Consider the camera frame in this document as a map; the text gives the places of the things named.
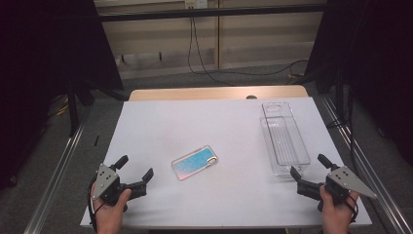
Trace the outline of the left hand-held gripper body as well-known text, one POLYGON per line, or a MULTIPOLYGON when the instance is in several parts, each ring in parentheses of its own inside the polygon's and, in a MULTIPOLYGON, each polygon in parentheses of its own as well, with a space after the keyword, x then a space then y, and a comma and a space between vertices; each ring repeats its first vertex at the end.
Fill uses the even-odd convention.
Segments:
POLYGON ((127 188, 128 186, 120 181, 115 165, 100 164, 96 173, 92 200, 101 200, 104 205, 113 207, 127 188))

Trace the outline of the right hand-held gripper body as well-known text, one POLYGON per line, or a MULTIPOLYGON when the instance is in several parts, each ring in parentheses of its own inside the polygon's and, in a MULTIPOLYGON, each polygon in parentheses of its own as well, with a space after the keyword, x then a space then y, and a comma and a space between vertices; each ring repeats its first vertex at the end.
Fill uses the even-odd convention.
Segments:
POLYGON ((344 204, 351 191, 368 198, 377 198, 377 194, 347 166, 333 165, 325 177, 324 189, 332 196, 334 205, 344 204))

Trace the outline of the clear plastic container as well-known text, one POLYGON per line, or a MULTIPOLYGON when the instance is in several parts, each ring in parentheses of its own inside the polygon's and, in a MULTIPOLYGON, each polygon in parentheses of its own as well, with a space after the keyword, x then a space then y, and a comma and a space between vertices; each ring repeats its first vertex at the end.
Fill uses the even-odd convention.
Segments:
POLYGON ((290 176, 292 167, 302 175, 311 164, 307 148, 288 102, 261 105, 260 124, 274 176, 290 176))

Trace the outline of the iridescent blue phone case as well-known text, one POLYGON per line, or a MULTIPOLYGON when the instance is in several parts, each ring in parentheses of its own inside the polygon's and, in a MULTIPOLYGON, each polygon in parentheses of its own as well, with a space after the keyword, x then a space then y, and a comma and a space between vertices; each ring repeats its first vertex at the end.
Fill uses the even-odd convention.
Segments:
POLYGON ((218 157, 209 145, 205 145, 171 162, 178 180, 184 180, 216 164, 218 157))

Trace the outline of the person's left hand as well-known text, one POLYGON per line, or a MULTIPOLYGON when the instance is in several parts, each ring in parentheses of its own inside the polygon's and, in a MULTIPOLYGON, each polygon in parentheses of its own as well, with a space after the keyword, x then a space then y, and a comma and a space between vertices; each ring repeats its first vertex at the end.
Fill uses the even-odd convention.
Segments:
POLYGON ((101 199, 93 200, 97 234, 119 234, 123 222, 124 206, 131 196, 131 190, 122 192, 115 206, 107 206, 101 199))

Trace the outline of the person's right hand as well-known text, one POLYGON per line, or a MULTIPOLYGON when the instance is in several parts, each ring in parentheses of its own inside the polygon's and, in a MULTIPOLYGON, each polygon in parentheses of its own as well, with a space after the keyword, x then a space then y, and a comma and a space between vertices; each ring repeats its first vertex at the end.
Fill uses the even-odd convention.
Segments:
POLYGON ((347 198, 347 204, 344 205, 334 205, 333 198, 325 190, 324 185, 320 187, 319 194, 323 200, 323 234, 348 234, 358 194, 355 191, 351 191, 347 198))

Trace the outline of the black stand leg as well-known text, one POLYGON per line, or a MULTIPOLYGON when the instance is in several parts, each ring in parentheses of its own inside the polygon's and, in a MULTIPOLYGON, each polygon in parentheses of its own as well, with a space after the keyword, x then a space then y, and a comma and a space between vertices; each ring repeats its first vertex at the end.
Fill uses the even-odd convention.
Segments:
POLYGON ((67 99, 70 117, 70 136, 73 137, 79 128, 79 116, 77 109, 76 93, 71 81, 67 84, 67 99))

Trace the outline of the white table cover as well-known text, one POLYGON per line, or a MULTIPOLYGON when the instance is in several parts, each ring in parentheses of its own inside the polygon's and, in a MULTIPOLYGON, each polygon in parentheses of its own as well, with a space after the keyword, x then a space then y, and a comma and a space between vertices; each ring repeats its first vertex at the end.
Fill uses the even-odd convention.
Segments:
POLYGON ((321 223, 318 203, 273 175, 260 125, 261 99, 129 101, 105 157, 129 161, 125 183, 150 169, 144 197, 128 203, 126 227, 141 229, 305 227, 321 223), (218 162, 184 180, 171 162, 209 145, 218 162))

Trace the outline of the wooden table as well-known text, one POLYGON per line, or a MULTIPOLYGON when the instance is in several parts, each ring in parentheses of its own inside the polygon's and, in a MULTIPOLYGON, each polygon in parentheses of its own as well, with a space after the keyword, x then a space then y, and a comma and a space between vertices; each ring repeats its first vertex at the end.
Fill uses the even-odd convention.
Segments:
POLYGON ((245 86, 134 90, 129 101, 194 100, 194 99, 252 99, 252 98, 307 98, 306 89, 292 86, 245 86))

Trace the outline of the black curtain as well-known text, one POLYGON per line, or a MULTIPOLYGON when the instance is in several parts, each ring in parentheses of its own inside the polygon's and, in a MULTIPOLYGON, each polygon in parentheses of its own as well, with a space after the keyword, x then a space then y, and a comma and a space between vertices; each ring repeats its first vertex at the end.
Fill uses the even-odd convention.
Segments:
POLYGON ((94 0, 0 0, 0 189, 45 127, 52 98, 123 84, 94 0))
POLYGON ((347 82, 413 166, 413 0, 326 0, 305 77, 347 82))

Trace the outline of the black horizontal bar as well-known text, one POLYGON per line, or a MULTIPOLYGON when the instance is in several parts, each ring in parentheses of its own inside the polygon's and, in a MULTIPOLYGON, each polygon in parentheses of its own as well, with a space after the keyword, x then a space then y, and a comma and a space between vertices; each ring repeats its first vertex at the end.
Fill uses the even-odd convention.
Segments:
POLYGON ((245 8, 210 8, 195 10, 170 10, 157 12, 99 14, 96 19, 101 22, 129 21, 129 20, 168 20, 191 19, 226 16, 247 16, 267 14, 293 14, 323 12, 326 4, 282 5, 271 7, 245 7, 245 8))

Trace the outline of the metal floor rail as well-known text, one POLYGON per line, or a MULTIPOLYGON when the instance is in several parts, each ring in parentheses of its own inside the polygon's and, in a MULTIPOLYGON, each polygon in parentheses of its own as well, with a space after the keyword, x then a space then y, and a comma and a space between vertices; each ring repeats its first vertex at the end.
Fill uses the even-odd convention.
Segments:
POLYGON ((377 193, 377 201, 380 204, 382 211, 386 214, 386 218, 391 223, 395 233, 413 234, 413 225, 408 223, 401 207, 396 203, 394 197, 373 169, 367 159, 367 155, 355 139, 352 128, 344 119, 339 117, 338 110, 334 105, 333 100, 330 97, 323 97, 322 102, 332 119, 330 122, 331 126, 340 133, 341 138, 349 147, 352 166, 359 175, 362 175, 366 179, 367 183, 377 193))
POLYGON ((71 162, 71 159, 75 153, 77 145, 81 139, 83 131, 85 129, 86 122, 89 119, 91 107, 86 107, 82 113, 79 126, 75 129, 73 136, 71 136, 65 145, 65 148, 61 154, 55 171, 48 182, 40 202, 38 203, 32 217, 30 218, 23 234, 40 234, 44 223, 47 219, 49 211, 54 203, 56 195, 59 191, 63 177, 67 171, 67 168, 71 162))

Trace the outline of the white wall socket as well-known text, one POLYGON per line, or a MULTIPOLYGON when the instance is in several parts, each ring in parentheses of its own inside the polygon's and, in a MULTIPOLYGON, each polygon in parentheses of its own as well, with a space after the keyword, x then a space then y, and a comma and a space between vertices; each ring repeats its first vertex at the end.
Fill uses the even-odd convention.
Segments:
POLYGON ((185 0, 186 9, 206 9, 207 0, 185 0))

